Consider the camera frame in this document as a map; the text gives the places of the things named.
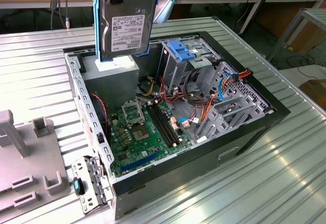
metal table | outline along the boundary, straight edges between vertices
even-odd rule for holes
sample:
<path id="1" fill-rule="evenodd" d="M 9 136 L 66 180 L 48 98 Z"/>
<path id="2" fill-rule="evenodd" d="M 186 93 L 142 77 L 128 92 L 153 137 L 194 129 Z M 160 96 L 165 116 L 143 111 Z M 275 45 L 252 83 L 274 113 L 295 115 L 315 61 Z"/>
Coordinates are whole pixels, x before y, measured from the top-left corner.
<path id="1" fill-rule="evenodd" d="M 292 41 L 297 37 L 297 35 L 302 30 L 303 26 L 308 22 L 312 22 L 317 25 L 319 28 L 322 28 L 326 31 L 326 9 L 301 9 L 296 14 L 294 19 L 291 21 L 288 28 L 281 35 L 275 46 L 273 47 L 270 54 L 266 57 L 268 61 L 271 61 L 272 58 L 276 55 L 277 51 L 280 49 L 284 41 L 291 35 L 287 44 L 290 45 Z"/>
<path id="2" fill-rule="evenodd" d="M 136 210 L 124 223 L 324 223 L 326 219 L 325 112 L 273 66 L 212 18 L 155 25 L 152 37 L 208 31 L 249 67 L 291 114 L 248 152 Z M 94 43 L 92 28 L 1 36 L 1 108 L 19 125 L 47 116 L 56 133 L 70 182 L 70 164 L 91 153 L 72 100 L 62 48 Z M 73 190 L 9 223 L 115 223 L 109 209 L 84 217 Z"/>

blue cable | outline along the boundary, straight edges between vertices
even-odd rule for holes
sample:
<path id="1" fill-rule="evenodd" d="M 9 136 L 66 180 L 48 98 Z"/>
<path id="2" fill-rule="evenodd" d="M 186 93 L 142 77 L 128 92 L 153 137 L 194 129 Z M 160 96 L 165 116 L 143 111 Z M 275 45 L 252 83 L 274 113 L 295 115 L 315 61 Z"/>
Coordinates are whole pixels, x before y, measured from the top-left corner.
<path id="1" fill-rule="evenodd" d="M 221 78 L 221 80 L 220 80 L 219 87 L 218 87 L 218 89 L 219 89 L 219 97 L 221 98 L 222 101 L 224 101 L 224 97 L 223 97 L 223 94 L 222 94 L 222 82 L 223 82 L 223 80 L 224 80 L 225 78 L 227 78 L 227 77 L 232 77 L 232 75 L 226 75 L 226 76 L 223 76 L 223 77 Z"/>
<path id="2" fill-rule="evenodd" d="M 186 120 L 189 120 L 188 118 L 180 118 L 179 120 L 178 120 L 178 123 L 180 123 L 180 122 L 182 122 L 182 121 L 186 121 Z"/>
<path id="3" fill-rule="evenodd" d="M 178 120 L 178 123 L 180 123 L 180 122 L 182 122 L 182 121 L 191 121 L 191 122 L 194 122 L 193 120 L 188 119 L 188 118 L 180 118 L 180 119 Z"/>

red cable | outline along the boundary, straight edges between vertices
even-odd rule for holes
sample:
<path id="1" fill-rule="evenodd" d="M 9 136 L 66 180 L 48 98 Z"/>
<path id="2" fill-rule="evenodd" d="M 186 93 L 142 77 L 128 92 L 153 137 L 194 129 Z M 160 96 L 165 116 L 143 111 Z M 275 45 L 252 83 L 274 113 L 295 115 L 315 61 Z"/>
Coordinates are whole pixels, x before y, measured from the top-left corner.
<path id="1" fill-rule="evenodd" d="M 108 122 L 107 122 L 107 112 L 106 112 L 105 104 L 102 101 L 102 99 L 100 99 L 100 97 L 98 97 L 96 94 L 91 93 L 91 95 L 94 96 L 95 98 L 97 98 L 101 102 L 101 104 L 103 106 L 103 110 L 104 110 L 104 113 L 105 113 L 105 133 L 107 134 Z"/>

ram slot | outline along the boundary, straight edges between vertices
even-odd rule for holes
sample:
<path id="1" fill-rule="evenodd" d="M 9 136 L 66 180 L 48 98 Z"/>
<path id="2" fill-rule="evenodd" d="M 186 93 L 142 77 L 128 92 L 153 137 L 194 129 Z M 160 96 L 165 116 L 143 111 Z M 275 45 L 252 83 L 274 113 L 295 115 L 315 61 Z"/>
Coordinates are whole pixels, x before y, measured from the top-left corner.
<path id="1" fill-rule="evenodd" d="M 162 135 L 166 145 L 170 148 L 175 144 L 179 144 L 178 137 L 172 130 L 170 124 L 164 118 L 160 109 L 157 106 L 147 107 L 146 109 L 154 121 L 159 133 Z"/>

chipset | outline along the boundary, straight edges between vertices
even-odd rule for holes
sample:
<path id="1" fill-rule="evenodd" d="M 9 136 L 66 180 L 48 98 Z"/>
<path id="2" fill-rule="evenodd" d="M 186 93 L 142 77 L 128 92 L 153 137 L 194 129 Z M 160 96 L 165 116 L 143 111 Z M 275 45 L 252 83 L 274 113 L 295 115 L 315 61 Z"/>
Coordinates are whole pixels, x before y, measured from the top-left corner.
<path id="1" fill-rule="evenodd" d="M 137 142 L 149 138 L 149 134 L 145 125 L 132 127 L 131 132 Z"/>

